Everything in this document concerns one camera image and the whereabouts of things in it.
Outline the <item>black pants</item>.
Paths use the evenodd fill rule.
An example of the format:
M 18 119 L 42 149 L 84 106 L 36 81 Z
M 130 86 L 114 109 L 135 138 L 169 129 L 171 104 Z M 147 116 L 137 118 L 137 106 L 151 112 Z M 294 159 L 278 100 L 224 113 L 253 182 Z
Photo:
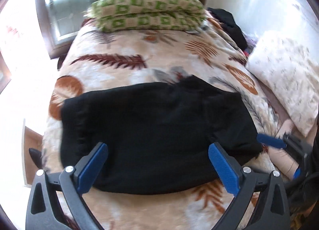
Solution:
M 104 192 L 167 194 L 211 182 L 215 142 L 240 164 L 262 152 L 241 95 L 195 76 L 87 92 L 65 100 L 61 118 L 63 166 L 108 146 L 94 183 Z

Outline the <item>black shoe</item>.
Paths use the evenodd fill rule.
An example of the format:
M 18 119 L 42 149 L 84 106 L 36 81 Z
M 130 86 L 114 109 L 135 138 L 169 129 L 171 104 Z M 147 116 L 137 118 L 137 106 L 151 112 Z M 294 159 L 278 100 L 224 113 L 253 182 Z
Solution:
M 41 151 L 39 151 L 38 149 L 35 148 L 29 148 L 29 155 L 31 157 L 31 160 L 33 161 L 33 163 L 35 164 L 35 166 L 38 169 L 42 169 L 42 153 Z

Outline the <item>white floral pillow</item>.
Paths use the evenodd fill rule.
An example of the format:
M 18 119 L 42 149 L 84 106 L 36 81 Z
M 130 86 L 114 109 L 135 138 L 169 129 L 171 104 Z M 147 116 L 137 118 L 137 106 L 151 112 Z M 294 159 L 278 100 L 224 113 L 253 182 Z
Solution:
M 303 136 L 318 117 L 318 64 L 305 46 L 263 36 L 248 57 L 246 69 L 275 95 Z

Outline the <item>black clothes pile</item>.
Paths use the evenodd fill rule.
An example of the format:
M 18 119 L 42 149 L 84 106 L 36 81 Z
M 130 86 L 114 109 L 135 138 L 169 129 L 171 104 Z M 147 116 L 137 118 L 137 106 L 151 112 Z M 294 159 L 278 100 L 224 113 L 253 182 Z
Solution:
M 236 45 L 244 51 L 247 48 L 247 41 L 240 27 L 236 24 L 233 15 L 224 9 L 213 9 L 208 7 L 210 14 L 220 23 L 224 32 L 236 43 Z

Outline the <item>leaf-patterned beige blanket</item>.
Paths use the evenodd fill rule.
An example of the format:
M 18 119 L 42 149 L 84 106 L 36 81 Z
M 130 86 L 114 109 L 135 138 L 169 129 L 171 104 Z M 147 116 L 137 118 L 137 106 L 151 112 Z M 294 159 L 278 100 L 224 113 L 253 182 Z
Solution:
M 141 83 L 176 83 L 195 75 L 239 92 L 256 129 L 275 135 L 281 122 L 260 83 L 245 69 L 246 57 L 213 23 L 194 33 L 127 30 L 101 33 L 84 23 L 57 74 L 42 142 L 42 164 L 59 172 L 63 101 L 82 93 Z M 167 195 L 129 195 L 92 189 L 84 199 L 105 229 L 211 229 L 232 201 L 215 180 Z

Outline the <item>green checkered folded quilt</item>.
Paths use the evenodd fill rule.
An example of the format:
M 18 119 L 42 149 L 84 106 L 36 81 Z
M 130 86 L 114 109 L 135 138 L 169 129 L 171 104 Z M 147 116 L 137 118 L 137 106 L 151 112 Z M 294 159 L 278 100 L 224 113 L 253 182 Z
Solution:
M 97 0 L 88 17 L 102 32 L 192 31 L 202 25 L 206 11 L 199 0 Z

